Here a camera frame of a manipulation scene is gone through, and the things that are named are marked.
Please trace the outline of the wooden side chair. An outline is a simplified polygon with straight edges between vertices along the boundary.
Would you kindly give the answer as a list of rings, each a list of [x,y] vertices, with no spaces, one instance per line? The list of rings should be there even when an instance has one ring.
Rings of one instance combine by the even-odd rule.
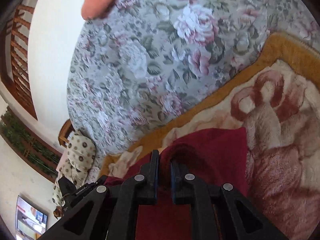
[[[70,134],[72,132],[74,132],[74,128],[73,128],[71,120],[68,119],[68,120],[66,120],[66,122],[63,124],[63,126],[61,127],[61,129],[59,131],[58,142],[59,142],[60,146],[63,146],[64,148],[67,147],[67,145],[69,144],[68,137],[70,136]]]

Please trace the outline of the wooden window shutter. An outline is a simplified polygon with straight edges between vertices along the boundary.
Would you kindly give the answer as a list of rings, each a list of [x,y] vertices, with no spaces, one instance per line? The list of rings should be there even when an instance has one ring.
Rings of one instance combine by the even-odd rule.
[[[28,41],[31,20],[37,0],[21,0],[10,13],[1,33],[4,49],[1,59],[1,81],[14,99],[37,119],[28,71]]]

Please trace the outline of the green plant planter ledge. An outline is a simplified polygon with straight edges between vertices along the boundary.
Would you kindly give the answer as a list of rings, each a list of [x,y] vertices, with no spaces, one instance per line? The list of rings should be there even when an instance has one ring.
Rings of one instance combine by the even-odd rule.
[[[33,170],[52,183],[62,154],[29,129],[9,108],[1,115],[1,137]]]

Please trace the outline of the orange floral plush blanket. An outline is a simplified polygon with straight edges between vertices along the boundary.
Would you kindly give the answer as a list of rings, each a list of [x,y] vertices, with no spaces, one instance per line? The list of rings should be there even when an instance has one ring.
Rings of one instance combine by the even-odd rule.
[[[241,127],[249,199],[289,239],[319,239],[319,50],[286,33],[272,34],[254,64],[197,106],[107,155],[100,173],[123,178],[153,148]]]

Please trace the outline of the dark red long-sleeve shirt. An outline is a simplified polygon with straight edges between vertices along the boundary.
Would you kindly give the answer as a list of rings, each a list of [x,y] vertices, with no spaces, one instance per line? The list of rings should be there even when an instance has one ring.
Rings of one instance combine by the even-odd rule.
[[[231,183],[246,194],[247,142],[243,128],[203,129],[175,140],[159,156],[158,202],[138,210],[136,239],[191,239],[189,207],[172,202],[170,161],[177,159],[210,185]]]

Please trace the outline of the wall television screen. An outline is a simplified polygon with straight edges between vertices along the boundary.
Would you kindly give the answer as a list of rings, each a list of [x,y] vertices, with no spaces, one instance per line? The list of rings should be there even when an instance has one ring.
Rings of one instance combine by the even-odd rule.
[[[48,216],[33,207],[21,196],[17,197],[15,211],[16,239],[39,239],[47,230]]]

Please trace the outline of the floral blue sofa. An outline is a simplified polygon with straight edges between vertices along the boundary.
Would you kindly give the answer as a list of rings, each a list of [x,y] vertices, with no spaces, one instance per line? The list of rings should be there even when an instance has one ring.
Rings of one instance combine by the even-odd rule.
[[[75,46],[72,124],[100,155],[121,153],[251,65],[278,30],[319,48],[302,0],[115,0]]]

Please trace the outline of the cream patterned cushion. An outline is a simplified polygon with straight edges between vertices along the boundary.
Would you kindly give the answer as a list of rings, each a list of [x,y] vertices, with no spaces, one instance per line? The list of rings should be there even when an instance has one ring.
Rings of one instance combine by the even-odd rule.
[[[80,131],[75,131],[67,146],[67,158],[70,164],[81,172],[88,172],[95,160],[96,148],[91,139]]]
[[[71,188],[78,189],[84,185],[87,175],[87,171],[80,171],[70,163],[63,164],[59,169],[58,177],[54,183],[53,203],[58,207],[62,207],[65,204],[64,193],[60,185],[69,183],[71,184]]]

